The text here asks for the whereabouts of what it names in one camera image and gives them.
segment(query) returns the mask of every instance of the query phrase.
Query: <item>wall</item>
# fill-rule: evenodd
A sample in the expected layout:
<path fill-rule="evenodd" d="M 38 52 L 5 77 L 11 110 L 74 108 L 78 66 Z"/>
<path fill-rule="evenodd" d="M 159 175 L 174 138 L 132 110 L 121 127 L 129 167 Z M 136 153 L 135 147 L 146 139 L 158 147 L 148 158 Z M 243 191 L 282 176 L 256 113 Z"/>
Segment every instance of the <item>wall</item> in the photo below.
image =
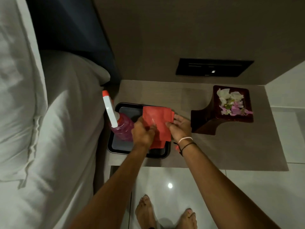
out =
<path fill-rule="evenodd" d="M 265 86 L 272 107 L 305 108 L 305 61 Z"/>
<path fill-rule="evenodd" d="M 94 0 L 123 79 L 267 84 L 305 60 L 305 0 Z M 238 78 L 176 76 L 179 58 L 254 60 Z"/>

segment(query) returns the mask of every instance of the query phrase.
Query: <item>white bracelet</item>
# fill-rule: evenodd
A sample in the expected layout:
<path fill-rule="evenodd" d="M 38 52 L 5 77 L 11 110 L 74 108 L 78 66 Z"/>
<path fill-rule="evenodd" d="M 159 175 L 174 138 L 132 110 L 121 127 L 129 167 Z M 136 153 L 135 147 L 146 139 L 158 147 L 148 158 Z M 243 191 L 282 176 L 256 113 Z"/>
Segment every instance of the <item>white bracelet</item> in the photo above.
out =
<path fill-rule="evenodd" d="M 179 140 L 178 144 L 179 144 L 183 139 L 188 139 L 188 138 L 190 138 L 190 139 L 193 140 L 193 138 L 191 138 L 190 136 L 187 136 L 187 137 L 181 138 L 181 139 Z"/>

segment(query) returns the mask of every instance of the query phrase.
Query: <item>pink cleaning liquid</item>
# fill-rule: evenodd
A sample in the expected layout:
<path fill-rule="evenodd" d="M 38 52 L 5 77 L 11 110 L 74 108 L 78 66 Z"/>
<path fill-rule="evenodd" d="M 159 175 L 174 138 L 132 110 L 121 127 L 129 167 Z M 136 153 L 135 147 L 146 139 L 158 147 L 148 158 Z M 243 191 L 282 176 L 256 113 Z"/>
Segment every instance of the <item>pink cleaning liquid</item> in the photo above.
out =
<path fill-rule="evenodd" d="M 133 141 L 132 140 L 132 129 L 135 126 L 135 123 L 124 113 L 120 113 L 120 119 L 117 121 L 118 127 L 110 128 L 113 131 L 113 133 L 124 141 Z"/>

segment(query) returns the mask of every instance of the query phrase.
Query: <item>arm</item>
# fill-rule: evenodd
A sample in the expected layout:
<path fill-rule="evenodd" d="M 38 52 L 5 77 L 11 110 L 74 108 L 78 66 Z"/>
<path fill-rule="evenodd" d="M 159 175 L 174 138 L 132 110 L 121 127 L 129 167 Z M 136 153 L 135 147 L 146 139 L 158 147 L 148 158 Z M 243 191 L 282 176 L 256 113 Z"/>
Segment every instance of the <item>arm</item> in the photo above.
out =
<path fill-rule="evenodd" d="M 182 116 L 175 115 L 174 123 L 166 125 L 176 141 L 191 136 L 191 123 Z M 190 142 L 184 139 L 179 145 L 183 148 Z M 219 229 L 279 229 L 196 145 L 187 146 L 183 157 Z"/>
<path fill-rule="evenodd" d="M 134 147 L 122 165 L 73 220 L 69 229 L 120 228 L 133 185 L 153 142 L 156 127 L 146 131 L 142 117 L 132 130 Z"/>

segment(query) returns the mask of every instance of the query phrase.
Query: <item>black switch panel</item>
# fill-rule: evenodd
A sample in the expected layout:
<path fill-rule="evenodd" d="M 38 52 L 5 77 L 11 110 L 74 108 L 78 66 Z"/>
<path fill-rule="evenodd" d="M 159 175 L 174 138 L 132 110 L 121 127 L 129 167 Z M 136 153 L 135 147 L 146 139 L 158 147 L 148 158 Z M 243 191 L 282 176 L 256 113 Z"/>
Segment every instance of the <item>black switch panel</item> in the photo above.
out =
<path fill-rule="evenodd" d="M 238 77 L 254 61 L 180 59 L 176 75 Z"/>

